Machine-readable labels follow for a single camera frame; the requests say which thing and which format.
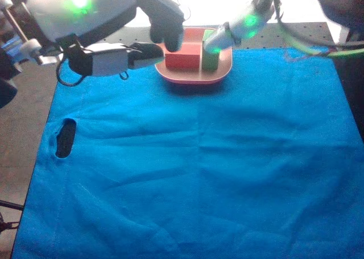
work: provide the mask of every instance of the pink tray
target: pink tray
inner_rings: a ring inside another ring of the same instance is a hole
[[[211,28],[185,28],[184,43],[197,43],[202,45],[202,38],[206,29]],[[166,50],[164,44],[159,44],[159,46],[161,46],[164,51]],[[202,70],[201,60],[202,48],[199,70],[167,69],[166,62],[164,60],[161,63],[156,64],[155,67],[162,77],[169,82],[200,85],[213,84],[222,80],[230,72],[233,65],[233,49],[228,48],[220,52],[218,68],[214,72]]]

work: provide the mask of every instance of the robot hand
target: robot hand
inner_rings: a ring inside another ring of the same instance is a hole
[[[134,19],[137,7],[149,16],[152,41],[164,41],[169,51],[177,51],[183,41],[184,14],[172,0],[27,0],[16,7],[11,0],[0,0],[0,20],[6,18],[14,34],[11,44],[0,43],[0,47],[14,64],[26,59],[40,65],[55,62],[43,55],[56,49],[82,76],[152,65],[164,59],[156,44],[96,43]]]

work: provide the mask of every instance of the blue cloth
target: blue cloth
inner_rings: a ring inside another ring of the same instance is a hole
[[[363,205],[364,147],[332,61],[235,51],[211,87],[154,67],[58,85],[13,258],[363,258]]]

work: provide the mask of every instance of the black cable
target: black cable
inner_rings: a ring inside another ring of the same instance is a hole
[[[296,37],[297,39],[304,41],[306,43],[310,43],[313,45],[323,46],[323,47],[332,47],[332,48],[352,48],[352,47],[364,47],[364,41],[356,41],[356,42],[347,42],[342,44],[332,43],[328,40],[320,40],[320,39],[313,39],[311,37],[306,37],[299,32],[293,30],[287,23],[282,22],[282,15],[280,14],[280,0],[273,0],[274,1],[274,9],[277,14],[277,21],[282,29],[291,36]]]
[[[63,58],[61,60],[61,62],[57,65],[57,69],[56,69],[56,77],[58,82],[60,82],[62,85],[67,86],[67,87],[75,87],[77,85],[79,85],[87,76],[82,76],[76,83],[67,83],[64,82],[61,77],[60,77],[60,71],[61,71],[61,67],[64,63],[64,61],[66,60],[66,55],[63,54]]]

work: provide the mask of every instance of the hole in cloth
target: hole in cloth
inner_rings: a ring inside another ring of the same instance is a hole
[[[72,150],[73,141],[76,134],[76,122],[72,119],[66,119],[62,129],[57,135],[57,151],[58,158],[66,158]]]

